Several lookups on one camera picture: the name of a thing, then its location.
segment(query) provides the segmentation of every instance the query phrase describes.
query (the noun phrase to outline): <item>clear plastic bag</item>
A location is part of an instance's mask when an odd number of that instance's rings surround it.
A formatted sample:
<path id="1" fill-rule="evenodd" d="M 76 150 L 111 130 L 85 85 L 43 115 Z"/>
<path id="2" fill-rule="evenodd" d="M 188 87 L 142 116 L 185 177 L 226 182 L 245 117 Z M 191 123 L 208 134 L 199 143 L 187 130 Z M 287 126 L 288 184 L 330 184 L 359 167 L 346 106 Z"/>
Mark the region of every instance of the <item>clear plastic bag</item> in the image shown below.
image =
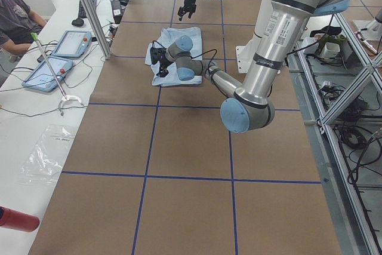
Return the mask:
<path id="1" fill-rule="evenodd" d="M 78 127 L 49 125 L 21 166 L 19 183 L 55 185 L 60 177 Z"/>

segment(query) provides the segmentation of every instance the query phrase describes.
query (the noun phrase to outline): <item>computer mouse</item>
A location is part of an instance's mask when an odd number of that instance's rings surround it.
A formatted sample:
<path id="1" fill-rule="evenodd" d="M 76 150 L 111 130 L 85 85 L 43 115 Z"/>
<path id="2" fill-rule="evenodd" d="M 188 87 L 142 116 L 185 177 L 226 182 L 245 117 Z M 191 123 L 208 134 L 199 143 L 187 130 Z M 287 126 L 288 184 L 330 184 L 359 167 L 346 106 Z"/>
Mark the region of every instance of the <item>computer mouse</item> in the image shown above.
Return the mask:
<path id="1" fill-rule="evenodd" d="M 84 20 L 81 19 L 81 18 L 74 19 L 74 20 L 72 21 L 72 25 L 73 25 L 73 26 L 76 26 L 76 27 L 81 27 L 81 26 L 84 25 Z"/>

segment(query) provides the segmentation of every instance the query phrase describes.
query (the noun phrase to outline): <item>blue tablet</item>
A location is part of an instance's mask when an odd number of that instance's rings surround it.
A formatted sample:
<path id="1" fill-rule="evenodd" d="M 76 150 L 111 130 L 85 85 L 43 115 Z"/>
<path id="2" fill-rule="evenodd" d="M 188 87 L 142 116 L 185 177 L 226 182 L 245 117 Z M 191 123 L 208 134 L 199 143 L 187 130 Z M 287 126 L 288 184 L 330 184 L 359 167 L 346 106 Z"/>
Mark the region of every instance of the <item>blue tablet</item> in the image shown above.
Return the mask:
<path id="1" fill-rule="evenodd" d="M 91 32 L 89 31 L 65 31 L 52 56 L 63 58 L 80 58 L 91 43 Z"/>
<path id="2" fill-rule="evenodd" d="M 53 71 L 58 76 L 57 79 L 61 82 L 67 73 L 72 69 L 73 61 L 71 59 L 59 58 L 55 56 L 48 56 L 48 59 L 52 65 Z M 21 83 L 21 85 L 26 88 L 50 92 L 57 86 L 57 83 L 44 60 L 28 76 L 28 78 Z"/>

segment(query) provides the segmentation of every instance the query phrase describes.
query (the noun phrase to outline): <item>white cloth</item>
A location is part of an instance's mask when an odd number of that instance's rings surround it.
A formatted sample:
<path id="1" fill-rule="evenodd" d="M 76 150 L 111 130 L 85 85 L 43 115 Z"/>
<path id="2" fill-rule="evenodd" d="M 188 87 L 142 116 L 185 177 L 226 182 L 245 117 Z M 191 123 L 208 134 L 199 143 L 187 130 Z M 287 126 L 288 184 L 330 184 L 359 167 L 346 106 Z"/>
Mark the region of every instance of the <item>white cloth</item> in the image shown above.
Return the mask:
<path id="1" fill-rule="evenodd" d="M 202 54 L 202 34 L 201 30 L 198 27 L 191 27 L 186 29 L 175 29 L 175 28 L 166 28 L 162 29 L 161 36 L 158 38 L 158 42 L 161 43 L 164 47 L 168 48 L 176 39 L 179 37 L 187 35 L 191 38 L 193 42 L 193 47 L 190 51 L 191 56 L 197 56 Z M 154 44 L 155 47 L 160 47 L 158 43 Z M 149 44 L 146 53 L 146 59 L 144 63 L 146 65 L 151 65 L 150 58 L 150 48 L 152 47 L 152 43 Z M 195 58 L 196 60 L 202 60 L 202 56 Z M 162 87 L 174 86 L 174 85 L 198 85 L 202 82 L 201 76 L 195 76 L 193 79 L 188 81 L 179 80 L 177 74 L 177 67 L 175 63 L 171 64 L 167 67 L 168 75 L 164 78 L 156 76 L 159 72 L 159 62 L 157 64 L 151 65 L 151 69 L 154 73 L 154 78 L 152 81 L 153 86 L 161 85 Z"/>

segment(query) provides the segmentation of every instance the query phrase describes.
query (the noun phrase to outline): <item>red cylinder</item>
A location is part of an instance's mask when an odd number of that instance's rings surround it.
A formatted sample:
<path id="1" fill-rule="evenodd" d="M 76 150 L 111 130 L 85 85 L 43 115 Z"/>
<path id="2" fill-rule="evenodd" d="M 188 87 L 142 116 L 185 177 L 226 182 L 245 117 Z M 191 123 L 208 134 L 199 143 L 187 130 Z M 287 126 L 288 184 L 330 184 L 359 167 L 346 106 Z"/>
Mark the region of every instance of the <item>red cylinder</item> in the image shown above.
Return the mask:
<path id="1" fill-rule="evenodd" d="M 40 220 L 36 216 L 0 207 L 0 227 L 32 232 L 39 224 Z"/>

